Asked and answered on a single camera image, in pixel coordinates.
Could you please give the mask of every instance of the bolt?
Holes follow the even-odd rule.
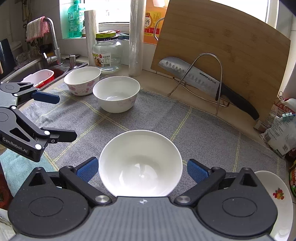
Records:
[[[41,146],[40,144],[36,144],[36,145],[35,145],[35,148],[36,148],[37,150],[41,150],[41,149],[42,149],[42,146]]]
[[[95,197],[95,200],[98,202],[98,203],[106,203],[110,200],[110,198],[106,195],[100,195],[100,196],[96,196]]]
[[[191,198],[188,196],[179,196],[176,197],[177,202],[182,203],[182,204],[186,204],[189,203],[191,201]]]

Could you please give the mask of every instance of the detergent bottle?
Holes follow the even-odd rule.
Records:
[[[74,5],[68,9],[69,38],[79,38],[82,36],[84,21],[84,4],[79,0],[74,1]]]

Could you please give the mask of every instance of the kitchen knife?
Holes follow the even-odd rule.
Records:
[[[181,79],[190,67],[189,63],[177,57],[166,57],[162,59],[158,65],[175,75],[178,79]],[[184,78],[184,81],[218,100],[220,81],[214,79],[198,68],[192,66]],[[223,83],[221,86],[221,95],[226,96],[236,107],[248,113],[254,120],[259,118],[259,113],[250,102]]]

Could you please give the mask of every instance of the kitchen sink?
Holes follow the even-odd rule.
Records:
[[[86,66],[87,63],[76,61],[76,69]],[[1,83],[6,82],[21,82],[25,77],[27,77],[29,74],[34,74],[39,70],[42,69],[50,69],[54,72],[54,80],[52,80],[47,85],[40,88],[41,90],[44,90],[48,86],[52,85],[53,83],[57,82],[58,80],[64,78],[69,72],[72,70],[70,69],[70,61],[67,59],[62,59],[62,64],[60,65],[52,65],[49,66],[47,62],[43,58],[38,58],[24,67],[20,68],[19,70],[13,72],[9,76],[5,77],[1,80]]]

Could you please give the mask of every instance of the bamboo cutting board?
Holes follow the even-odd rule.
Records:
[[[210,0],[170,0],[151,69],[168,56],[192,63],[201,53],[215,54],[223,82],[247,99],[265,120],[280,88],[290,40],[261,20]],[[220,80],[220,65],[203,56],[195,66]]]

